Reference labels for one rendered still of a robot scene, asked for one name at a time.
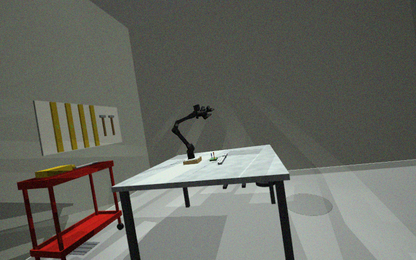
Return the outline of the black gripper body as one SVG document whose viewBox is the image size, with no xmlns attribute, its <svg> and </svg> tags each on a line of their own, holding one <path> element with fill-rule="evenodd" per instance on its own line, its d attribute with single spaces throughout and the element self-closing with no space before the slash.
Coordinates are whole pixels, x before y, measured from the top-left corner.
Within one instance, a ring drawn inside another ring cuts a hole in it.
<svg viewBox="0 0 416 260">
<path fill-rule="evenodd" d="M 207 113 L 208 113 L 208 112 L 210 112 L 210 111 L 211 111 L 210 106 L 207 106 L 206 110 L 201 110 L 201 112 L 202 112 L 202 117 L 203 117 L 204 119 L 206 119 L 206 118 L 207 118 Z"/>
</svg>

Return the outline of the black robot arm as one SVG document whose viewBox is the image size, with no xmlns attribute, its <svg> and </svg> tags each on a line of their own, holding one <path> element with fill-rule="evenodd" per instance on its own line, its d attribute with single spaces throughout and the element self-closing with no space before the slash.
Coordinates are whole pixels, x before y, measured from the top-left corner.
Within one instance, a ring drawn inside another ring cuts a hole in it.
<svg viewBox="0 0 416 260">
<path fill-rule="evenodd" d="M 206 110 L 205 106 L 202 106 L 201 109 L 200 109 L 199 105 L 195 105 L 195 106 L 193 106 L 193 108 L 194 108 L 194 111 L 191 114 L 189 114 L 188 116 L 186 116 L 182 119 L 177 120 L 174 124 L 174 127 L 172 128 L 172 132 L 174 134 L 176 134 L 181 139 L 181 141 L 186 145 L 186 147 L 188 149 L 186 151 L 187 156 L 188 156 L 188 160 L 195 158 L 194 153 L 193 153 L 194 146 L 192 144 L 189 144 L 188 141 L 180 134 L 178 126 L 179 126 L 179 123 L 181 123 L 181 122 L 183 122 L 187 119 L 191 119 L 191 118 L 194 118 L 194 117 L 196 117 L 198 119 L 199 116 L 202 116 L 201 110 L 203 110 L 203 111 Z"/>
</svg>

